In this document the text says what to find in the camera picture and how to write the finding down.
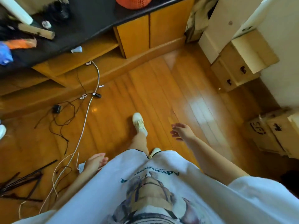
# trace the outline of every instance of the white wall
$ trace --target white wall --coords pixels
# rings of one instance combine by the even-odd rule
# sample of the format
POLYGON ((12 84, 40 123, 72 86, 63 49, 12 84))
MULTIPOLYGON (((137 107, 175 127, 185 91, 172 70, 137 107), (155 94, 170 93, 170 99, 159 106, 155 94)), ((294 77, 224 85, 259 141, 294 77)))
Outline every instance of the white wall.
POLYGON ((257 27, 280 61, 261 79, 280 106, 299 106, 299 0, 275 0, 257 27))
POLYGON ((199 44, 212 63, 263 0, 219 0, 199 44))

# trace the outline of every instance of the graphic print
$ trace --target graphic print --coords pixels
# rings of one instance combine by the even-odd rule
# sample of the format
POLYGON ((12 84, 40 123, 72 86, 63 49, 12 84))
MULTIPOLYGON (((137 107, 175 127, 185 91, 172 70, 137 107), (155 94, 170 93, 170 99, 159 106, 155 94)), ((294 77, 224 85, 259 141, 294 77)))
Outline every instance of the graphic print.
POLYGON ((168 183, 166 177, 173 176, 171 173, 175 172, 147 167, 130 180, 122 179, 120 182, 128 187, 126 199, 102 224, 210 224, 208 214, 202 206, 176 196, 165 187, 168 183))

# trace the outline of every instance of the electrical cord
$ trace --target electrical cord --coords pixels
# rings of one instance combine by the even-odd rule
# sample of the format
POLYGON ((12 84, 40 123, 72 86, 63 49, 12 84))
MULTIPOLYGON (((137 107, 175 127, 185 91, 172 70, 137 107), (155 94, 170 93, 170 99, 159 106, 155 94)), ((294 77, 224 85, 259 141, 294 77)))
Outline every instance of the electrical cord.
MULTIPOLYGON (((98 69, 97 65, 96 65, 93 61, 91 61, 91 63, 95 66, 95 68, 97 69, 97 73, 98 73, 97 86, 96 86, 96 88, 95 88, 95 93, 96 93, 96 92, 97 92, 97 89, 98 89, 98 87, 99 87, 99 83, 100 83, 100 72, 99 72, 99 69, 98 69)), ((82 129, 82 132, 81 132, 81 135, 80 135, 78 144, 77 144, 77 146, 76 146, 76 148, 75 148, 75 151, 74 151, 74 153, 72 154, 72 157, 70 158, 70 161, 68 162, 67 166, 69 166, 69 164, 71 163, 71 161, 72 161, 72 159, 73 159, 73 157, 74 157, 74 155, 75 155, 75 153, 77 152, 77 149, 78 149, 78 147, 79 147, 81 138, 82 138, 82 136, 83 136, 83 132, 84 132, 84 128, 85 128, 85 124, 86 124, 86 120, 87 120, 87 115, 88 115, 88 111, 89 111, 89 107, 90 107, 90 104, 91 104, 91 102, 92 102, 92 99, 93 99, 93 96, 91 97, 90 102, 89 102, 88 107, 87 107, 87 111, 86 111, 86 115, 85 115, 85 120, 84 120, 84 124, 83 124, 83 129, 82 129)), ((53 189, 55 188, 55 184, 57 183, 58 179, 60 178, 60 176, 62 175, 62 173, 65 171, 65 169, 66 169, 66 167, 62 170, 62 172, 60 173, 60 175, 57 177, 55 183, 53 184, 53 187, 52 187, 50 193, 47 195, 46 199, 44 200, 44 202, 43 202, 43 204, 42 204, 42 206, 41 206, 41 208, 40 208, 40 210, 39 210, 39 214, 41 213, 41 211, 42 211, 42 209, 43 209, 43 207, 44 207, 44 205, 45 205, 47 199, 49 198, 49 196, 51 195, 53 189)))

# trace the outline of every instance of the black countertop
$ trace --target black countertop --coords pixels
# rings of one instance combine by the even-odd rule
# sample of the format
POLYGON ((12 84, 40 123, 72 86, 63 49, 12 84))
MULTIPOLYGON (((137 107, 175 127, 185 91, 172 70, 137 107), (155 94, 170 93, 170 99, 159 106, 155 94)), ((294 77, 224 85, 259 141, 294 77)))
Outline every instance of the black countertop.
MULTIPOLYGON (((150 12, 172 5, 182 0, 152 0, 145 8, 129 10, 115 0, 69 0, 71 18, 64 24, 52 25, 54 40, 37 37, 37 47, 12 50, 14 62, 0 65, 0 75, 24 67, 32 67, 62 52, 81 45, 92 37, 136 19, 150 12)), ((40 16, 33 16, 41 24, 40 16)))

